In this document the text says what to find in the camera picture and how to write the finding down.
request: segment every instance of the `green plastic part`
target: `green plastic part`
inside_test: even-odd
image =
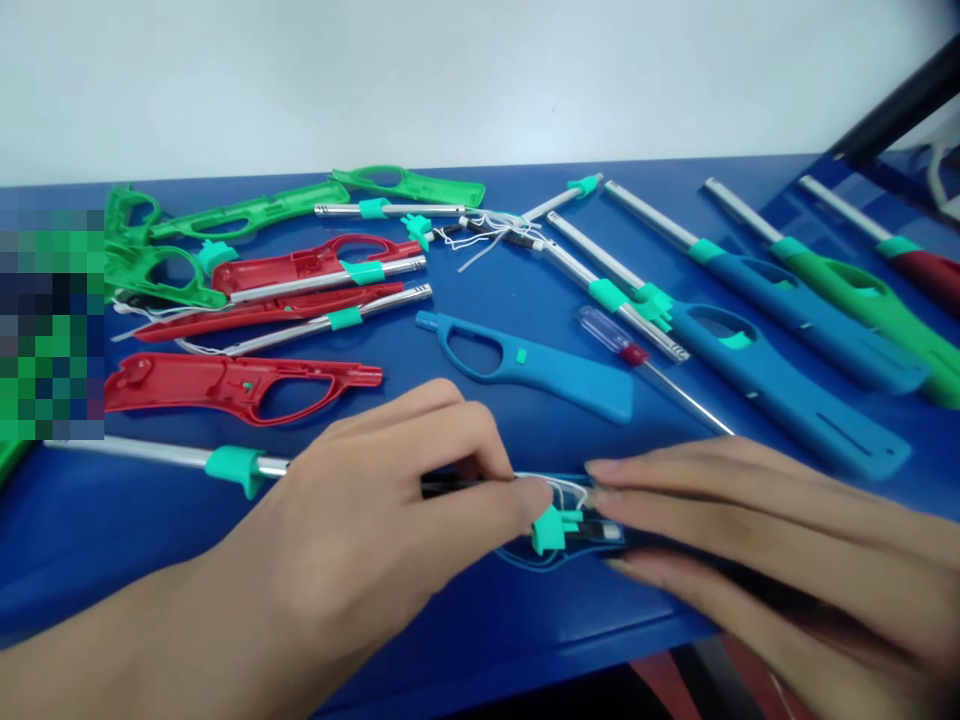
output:
[[[903,235],[894,235],[892,238],[887,238],[882,243],[878,243],[874,247],[880,255],[886,260],[893,260],[899,255],[903,255],[908,252],[917,252],[918,250],[923,250],[922,247],[917,245],[913,240],[905,238]]]
[[[348,263],[341,260],[340,264],[357,285],[372,285],[375,282],[381,282],[386,277],[383,273],[383,263],[379,260],[371,260],[365,263]]]
[[[789,256],[784,265],[847,315],[920,357],[931,370],[920,392],[936,405],[960,410],[960,350],[924,325],[889,285],[809,251]]]
[[[377,185],[369,176],[379,173],[397,174],[399,180],[393,187]],[[352,172],[333,170],[330,174],[347,187],[444,205],[479,207],[480,203],[483,202],[483,194],[486,192],[486,188],[480,183],[440,180],[425,175],[417,175],[398,165],[370,165],[357,168]]]
[[[238,257],[240,257],[240,253],[222,240],[216,242],[204,240],[203,247],[197,253],[197,261],[207,275],[213,275],[213,270],[217,265],[223,265],[223,263],[236,260]]]
[[[339,182],[328,180],[319,185],[310,185],[296,190],[287,190],[273,196],[264,196],[256,200],[214,208],[193,215],[173,218],[154,225],[151,236],[154,240],[174,240],[181,235],[203,240],[235,240],[252,235],[257,230],[290,218],[309,215],[315,205],[320,203],[345,203],[350,193]],[[243,227],[216,232],[216,228],[227,223],[244,222]]]
[[[649,320],[664,332],[670,332],[670,321],[673,316],[670,308],[673,307],[673,298],[653,283],[634,288],[633,306],[646,320]]]
[[[575,532],[583,522],[583,513],[577,510],[557,510],[553,505],[533,523],[533,549],[537,555],[545,550],[564,550],[566,533]]]
[[[400,222],[407,228],[409,238],[420,243],[421,250],[430,252],[430,241],[427,240],[427,233],[433,229],[430,220],[423,215],[407,213],[405,217],[400,218]]]
[[[615,313],[621,306],[630,302],[630,298],[608,278],[594,280],[587,286],[587,292],[609,313]]]
[[[781,238],[769,247],[770,254],[780,262],[786,262],[794,255],[803,255],[811,252],[810,248],[792,237]]]
[[[386,198],[373,198],[361,200],[357,203],[357,207],[360,208],[360,217],[364,220],[386,220],[387,215],[383,212],[383,206],[389,204],[390,201]]]
[[[597,179],[593,175],[587,175],[582,180],[571,180],[567,183],[567,187],[571,190],[578,188],[580,194],[577,195],[577,200],[583,200],[587,195],[597,189]]]
[[[363,322],[363,316],[358,307],[335,310],[327,313],[327,317],[330,319],[331,330],[343,330],[345,327],[353,327]]]
[[[267,479],[257,466],[257,458],[263,454],[263,450],[224,445],[211,453],[203,471],[218,480],[237,483],[247,500],[253,500]]]
[[[722,247],[706,238],[702,238],[700,242],[687,250],[687,254],[701,265],[706,265],[717,255],[724,255],[726,252]]]

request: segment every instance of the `blue table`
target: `blue table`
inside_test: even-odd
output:
[[[767,206],[769,219],[789,224],[791,232],[815,250],[879,274],[924,320],[960,342],[960,325],[896,276],[862,238],[813,210],[798,194],[801,191],[789,189],[814,161],[810,156],[785,156],[429,174],[483,182],[488,188],[486,207],[523,212],[565,189],[568,180],[600,171],[692,232],[730,250],[763,256],[749,231],[735,227],[709,198],[698,193],[707,177],[716,176],[755,207]],[[815,172],[830,185],[848,174],[829,161],[822,161]],[[158,198],[167,212],[182,215],[320,179],[253,177],[145,182],[135,187]],[[106,194],[106,185],[2,190],[0,208],[90,210],[102,208]],[[920,219],[916,211],[893,198],[877,200],[872,195],[869,210],[892,230],[910,224],[914,240],[960,258],[957,238],[949,231]],[[917,396],[864,393],[609,198],[600,195],[574,202],[562,214],[641,277],[671,294],[719,304],[757,321],[773,344],[811,378],[913,444],[909,464],[896,478],[873,489],[960,519],[960,480],[952,469],[956,452],[951,449],[951,442],[960,437],[960,413],[932,407]],[[406,239],[397,221],[304,217],[262,231],[240,251],[245,258],[267,257],[361,229],[397,241]],[[192,241],[184,246],[197,247]],[[431,250],[426,279],[435,290],[433,309],[583,357],[614,362],[574,322],[573,312],[585,297],[558,270],[517,248],[503,247],[457,274],[456,268],[470,252],[454,254],[439,246]],[[467,398],[491,408],[518,469],[578,472],[591,458],[632,455],[708,436],[697,421],[639,381],[634,391],[635,418],[626,427],[610,425],[532,389],[474,384],[447,362],[432,333],[414,327],[415,311],[429,308],[426,304],[391,312],[362,327],[265,352],[274,357],[350,360],[384,368],[386,380],[380,389],[352,392],[306,421],[263,430],[214,411],[168,410],[110,415],[107,431],[210,448],[231,443],[293,456],[330,421],[446,376]],[[110,313],[107,334],[133,324]],[[225,342],[239,337],[238,333]],[[136,341],[110,345],[107,369],[139,349]],[[655,361],[663,369],[669,366],[659,355]],[[693,359],[671,368],[669,374],[739,433],[816,465],[701,362]],[[0,502],[0,637],[13,642],[145,573],[202,552],[249,509],[236,486],[198,472],[37,448]],[[574,561],[553,574],[534,575],[489,557],[450,583],[325,710],[337,717],[440,714],[640,657],[711,631],[707,622],[678,602],[621,578],[595,558]]]

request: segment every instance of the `screwdriver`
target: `screwdriver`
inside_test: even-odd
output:
[[[640,372],[640,369],[646,368],[648,372],[659,378],[662,383],[683,398],[683,400],[688,404],[696,408],[700,415],[709,420],[710,423],[715,425],[722,432],[726,433],[727,435],[736,434],[733,432],[733,430],[720,422],[713,414],[710,413],[709,410],[703,407],[703,405],[698,403],[682,389],[680,389],[672,380],[670,380],[670,378],[660,372],[656,366],[650,362],[650,353],[631,340],[626,330],[621,328],[602,312],[594,307],[590,307],[589,305],[584,305],[577,313],[577,320],[583,326],[584,330],[603,343],[603,346],[607,348],[607,350],[610,350],[611,352],[614,352],[620,356],[624,362],[626,362],[630,367],[634,368],[638,375],[642,376],[643,374]]]

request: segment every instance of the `blue plastic part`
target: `blue plastic part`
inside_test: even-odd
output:
[[[723,329],[715,334],[707,326]],[[884,480],[910,457],[903,439],[844,404],[784,360],[753,323],[709,305],[677,302],[673,327],[699,356],[781,427],[849,478]],[[734,348],[721,337],[743,333]]]
[[[437,333],[447,358],[460,372],[480,383],[529,385],[569,400],[612,423],[633,418],[633,378],[622,370],[554,350],[506,333],[439,313],[417,313],[417,326]],[[450,348],[450,334],[482,337],[500,345],[500,367],[481,374],[467,366]],[[523,357],[523,363],[516,361]]]
[[[720,253],[704,267],[869,390],[903,395],[930,375],[920,358],[841,312],[779,265]]]

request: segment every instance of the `utility lighter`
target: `utility lighter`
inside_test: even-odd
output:
[[[960,350],[923,324],[879,278],[853,265],[812,252],[785,237],[721,183],[704,187],[735,217],[770,245],[770,253],[827,301],[888,340],[909,350],[930,367],[921,393],[930,402],[960,409]]]
[[[930,377],[930,368],[913,353],[840,312],[792,273],[696,237],[612,180],[605,187],[727,287],[868,390],[903,395],[919,389]]]
[[[551,224],[623,285],[640,278],[596,253],[596,243],[560,218]],[[677,302],[657,291],[661,322],[785,430],[833,470],[861,480],[883,480],[910,457],[901,438],[841,402],[784,360],[750,321],[709,305]]]
[[[960,263],[894,235],[809,175],[797,184],[876,241],[874,250],[954,317],[960,317]]]
[[[477,382],[529,385],[592,410],[618,425],[633,419],[633,379],[621,370],[449,315],[421,310],[416,322],[417,327],[435,332],[447,359]],[[479,373],[464,363],[450,347],[450,336],[455,333],[499,345],[499,367],[489,373]]]

